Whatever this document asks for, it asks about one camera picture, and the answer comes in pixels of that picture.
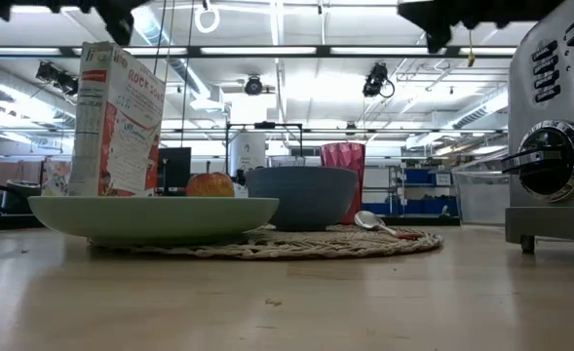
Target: silver appliance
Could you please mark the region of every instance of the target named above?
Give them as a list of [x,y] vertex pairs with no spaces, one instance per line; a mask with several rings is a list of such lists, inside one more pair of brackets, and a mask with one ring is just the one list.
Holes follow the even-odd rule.
[[533,253],[536,236],[574,240],[574,0],[523,39],[509,93],[506,240]]

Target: ceiling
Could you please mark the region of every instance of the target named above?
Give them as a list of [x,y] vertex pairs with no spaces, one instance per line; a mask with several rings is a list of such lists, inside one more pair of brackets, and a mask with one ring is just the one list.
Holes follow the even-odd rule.
[[[200,0],[193,2],[196,6],[201,3]],[[276,28],[272,30],[269,0],[211,1],[219,11],[220,23],[215,31],[206,34],[193,22],[192,1],[155,1],[147,8],[157,20],[163,17],[163,27],[171,32],[171,42],[182,46],[425,45],[422,30],[397,15],[396,8],[389,6],[394,5],[393,1],[324,0],[323,3],[324,13],[319,15],[317,0],[285,0],[279,35],[274,33]],[[210,25],[211,16],[203,14],[202,23]],[[533,24],[512,23],[497,30],[494,24],[485,23],[473,31],[472,43],[515,46]],[[85,15],[66,9],[60,15],[54,15],[42,8],[16,8],[10,22],[0,19],[0,46],[80,46],[85,41],[111,41],[95,12]],[[466,28],[453,29],[450,44],[468,46],[469,43]],[[147,42],[135,33],[132,45],[147,45]],[[49,60],[71,73],[79,72],[76,58]],[[39,61],[34,58],[0,59],[0,68],[40,86],[41,82],[34,78]],[[363,97],[364,77],[380,61],[385,62],[391,72],[395,67],[399,68],[393,77],[396,94],[384,104],[370,108],[381,98]],[[142,62],[151,69],[155,65],[152,59]],[[505,86],[509,65],[507,58],[478,58],[471,68],[465,58],[411,58],[406,61],[401,58],[281,58],[284,119],[311,128],[344,128],[346,122],[359,122],[359,127],[367,128],[432,128],[434,111],[462,110]],[[273,58],[192,58],[189,66],[204,82],[221,87],[226,93],[226,101],[241,95],[241,82],[251,74],[259,75],[265,85],[278,85]],[[161,79],[166,77],[166,67],[164,60],[158,62],[157,75]],[[173,70],[170,69],[167,76],[169,85],[182,84]],[[54,88],[44,89],[58,95]],[[188,105],[191,97],[185,98],[175,90],[172,92],[167,95],[165,119],[179,121],[184,111],[185,120],[199,122],[195,126],[202,125],[207,119],[223,126],[223,114],[196,111]],[[270,110],[268,116],[272,113],[277,115],[277,110]]]

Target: security camera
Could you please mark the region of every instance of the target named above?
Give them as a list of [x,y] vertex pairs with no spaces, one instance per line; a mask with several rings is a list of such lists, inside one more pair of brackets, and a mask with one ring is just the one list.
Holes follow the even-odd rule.
[[260,82],[259,76],[250,76],[245,88],[246,94],[249,96],[258,96],[263,92],[263,84]]
[[[350,129],[355,129],[356,128],[356,123],[354,122],[347,122],[347,127],[345,127],[345,129],[350,130]],[[347,137],[352,137],[355,136],[356,133],[345,133],[345,136]]]
[[50,62],[40,62],[35,78],[47,85],[52,83],[65,95],[74,97],[79,93],[79,79],[75,75],[53,66]]
[[[386,85],[390,85],[393,88],[393,92],[385,96],[382,94],[382,89]],[[373,68],[371,68],[370,73],[366,76],[366,81],[364,82],[364,97],[374,98],[380,95],[383,98],[391,98],[394,94],[395,85],[388,79],[388,68],[386,68],[386,63],[375,63]]]

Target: ceiling beam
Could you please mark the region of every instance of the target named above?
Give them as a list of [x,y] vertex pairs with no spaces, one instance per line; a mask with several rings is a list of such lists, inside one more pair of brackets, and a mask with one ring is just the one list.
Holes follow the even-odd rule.
[[[241,127],[233,127],[230,129],[230,131],[232,132],[236,132],[238,130],[241,130]],[[455,133],[458,135],[462,135],[462,134],[472,134],[472,133],[484,133],[484,134],[506,134],[508,132],[508,130],[505,129],[462,129],[462,130],[456,130],[456,129],[439,129],[439,128],[406,128],[406,129],[328,129],[328,128],[304,128],[303,133],[313,133],[313,134],[345,134],[345,133],[355,133],[355,134],[370,134],[370,133],[379,133],[379,134],[418,134],[418,133],[429,133],[429,132],[444,132],[444,133]],[[61,129],[56,129],[56,130],[34,130],[34,129],[28,129],[28,128],[0,128],[0,132],[16,132],[16,133],[41,133],[41,134],[46,134],[46,133],[60,133]],[[176,134],[176,133],[181,133],[182,129],[162,129],[161,130],[161,134]],[[210,129],[210,128],[193,128],[193,129],[189,129],[186,128],[184,130],[184,132],[187,134],[204,134],[204,133],[210,133],[210,134],[225,134],[226,130],[223,128],[214,128],[214,129]],[[255,130],[255,129],[247,129],[247,132],[249,133],[265,133],[265,134],[286,134],[286,133],[291,133],[291,130],[280,130],[280,129],[276,129],[276,130],[264,130],[264,129],[260,129],[260,130]],[[73,135],[74,131],[65,131],[66,134],[68,135]]]
[[[464,46],[449,46],[439,54],[427,54],[424,46],[278,45],[278,46],[170,46],[123,47],[137,59],[465,59]],[[478,59],[511,59],[516,46],[473,46]],[[0,46],[0,59],[79,59],[80,47]]]

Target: pipe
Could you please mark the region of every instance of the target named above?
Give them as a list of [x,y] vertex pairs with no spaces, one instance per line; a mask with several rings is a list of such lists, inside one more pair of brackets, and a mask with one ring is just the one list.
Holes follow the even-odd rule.
[[[286,111],[284,109],[284,101],[282,96],[283,74],[284,71],[282,70],[280,61],[276,60],[276,77],[278,79],[278,82],[276,84],[276,100],[278,103],[278,123],[285,123],[286,122],[285,116],[287,116]],[[297,136],[294,135],[291,130],[289,130],[288,128],[286,128],[286,130],[288,131],[288,133],[286,135],[283,135],[283,143],[288,141],[288,136],[292,136],[295,140],[298,140]]]
[[451,63],[448,63],[446,68],[439,68],[439,65],[441,65],[445,61],[446,61],[446,59],[441,59],[438,63],[436,63],[434,65],[434,70],[436,70],[438,72],[444,72],[446,69],[451,68]]
[[459,62],[456,63],[450,63],[448,68],[445,69],[440,75],[439,77],[434,81],[434,83],[432,83],[429,87],[425,88],[426,91],[430,92],[438,83],[440,83],[442,81],[442,79],[446,78],[446,76],[448,76],[451,71],[453,69],[455,69],[455,67],[457,67],[459,64]]
[[[446,123],[441,129],[456,129],[475,122],[476,120],[489,116],[508,106],[508,87],[503,86],[482,97],[478,102],[460,110],[454,118]],[[445,133],[427,133],[420,136],[411,136],[405,141],[406,148],[423,146],[434,142]]]
[[[134,29],[137,33],[145,39],[146,42],[153,46],[168,47],[174,45],[167,33],[163,32],[163,28],[155,18],[152,10],[149,7],[139,7],[133,10],[134,15]],[[185,82],[187,71],[187,61],[182,58],[169,58],[168,63],[176,74],[182,79],[184,84],[188,84],[189,89],[196,98],[210,98],[210,90],[207,84],[198,76],[193,69],[189,68],[188,73],[189,82]]]
[[[0,91],[10,96],[15,102],[23,102],[32,105],[34,110],[45,109],[50,110],[54,117],[66,115],[71,118],[76,118],[76,108],[68,103],[61,97],[57,97],[44,89],[35,87],[33,84],[28,83],[21,78],[10,74],[0,68]],[[37,120],[36,112],[33,115],[28,113],[27,116]]]
[[[328,6],[331,6],[332,1],[329,0]],[[324,11],[324,0],[319,0],[318,3],[320,16],[322,18],[322,45],[325,45],[325,32],[327,31],[327,27],[329,26],[329,11]],[[315,80],[319,77],[319,72],[321,70],[322,65],[322,58],[317,58],[317,67],[315,68]],[[313,96],[310,96],[308,100],[308,111],[306,112],[306,125],[310,122],[310,114],[313,110]]]

